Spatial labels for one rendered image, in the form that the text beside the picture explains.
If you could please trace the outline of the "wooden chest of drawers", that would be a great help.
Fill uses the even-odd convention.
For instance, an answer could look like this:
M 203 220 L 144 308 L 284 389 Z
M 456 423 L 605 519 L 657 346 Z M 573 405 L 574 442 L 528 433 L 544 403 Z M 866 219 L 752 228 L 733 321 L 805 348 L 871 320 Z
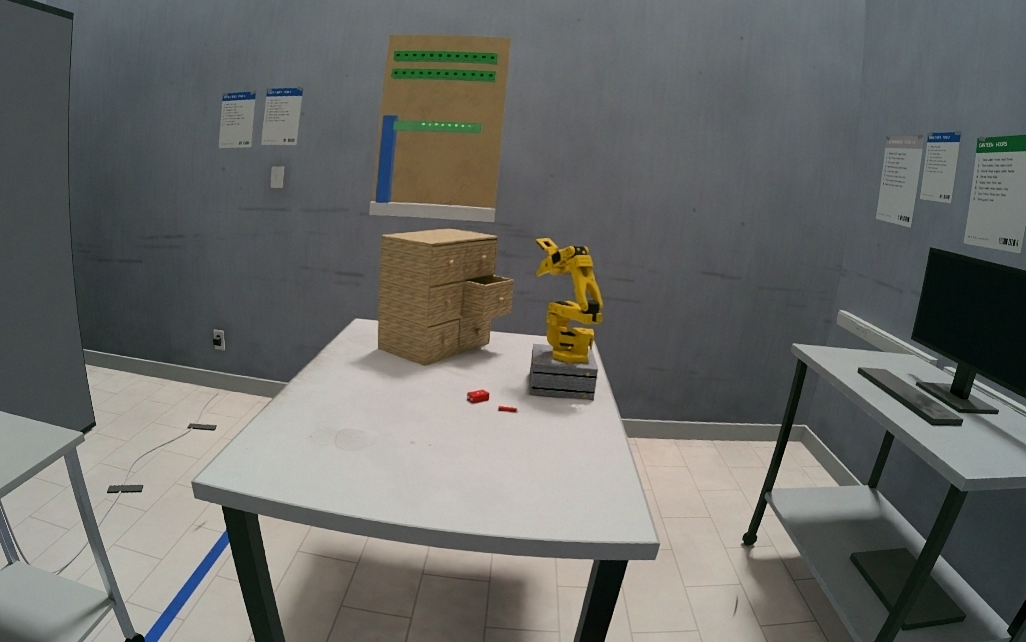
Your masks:
M 460 352 L 462 317 L 466 317 L 462 315 L 465 280 L 495 276 L 498 246 L 494 235 L 467 236 L 475 232 L 455 229 L 430 231 L 382 235 L 380 256 L 378 349 L 423 366 L 490 343 L 492 318 L 488 342 Z M 468 242 L 487 239 L 496 244 L 494 273 L 465 278 Z M 460 242 L 465 243 L 463 278 L 430 285 L 433 246 Z M 428 325 L 430 287 L 457 281 L 462 284 L 461 315 Z M 458 353 L 426 363 L 428 327 L 455 319 L 459 319 Z

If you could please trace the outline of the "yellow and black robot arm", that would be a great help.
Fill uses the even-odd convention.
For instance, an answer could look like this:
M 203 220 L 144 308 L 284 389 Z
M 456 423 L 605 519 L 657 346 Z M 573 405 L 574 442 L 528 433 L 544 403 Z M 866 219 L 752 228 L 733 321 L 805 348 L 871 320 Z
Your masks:
M 549 311 L 546 322 L 548 323 L 547 342 L 553 346 L 552 359 L 558 359 L 558 361 L 569 364 L 587 363 L 588 348 L 591 346 L 590 338 L 592 338 L 591 329 L 570 328 L 566 325 L 569 324 L 569 319 L 586 325 L 602 322 L 602 313 L 599 313 L 599 310 L 603 308 L 603 303 L 594 279 L 593 264 L 590 255 L 588 255 L 588 248 L 584 246 L 570 246 L 563 250 L 557 250 L 550 257 L 553 267 L 569 265 L 575 286 L 575 295 L 578 302 L 576 304 L 570 300 L 558 300 L 548 304 Z M 585 287 L 592 300 L 586 300 Z M 569 306 L 574 308 L 569 308 Z M 583 311 L 579 312 L 579 310 Z M 568 348 L 568 346 L 570 347 Z

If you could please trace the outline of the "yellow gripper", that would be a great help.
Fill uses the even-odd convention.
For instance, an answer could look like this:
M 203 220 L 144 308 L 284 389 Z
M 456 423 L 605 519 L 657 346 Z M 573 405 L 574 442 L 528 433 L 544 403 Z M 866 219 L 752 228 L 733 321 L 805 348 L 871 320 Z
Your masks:
M 556 274 L 566 274 L 569 273 L 569 266 L 564 267 L 553 267 L 550 255 L 556 252 L 558 247 L 549 239 L 536 239 L 538 245 L 544 250 L 548 251 L 549 257 L 542 260 L 541 265 L 536 273 L 536 276 L 542 276 L 545 273 L 551 273 L 551 275 Z M 544 243 L 543 243 L 544 242 Z

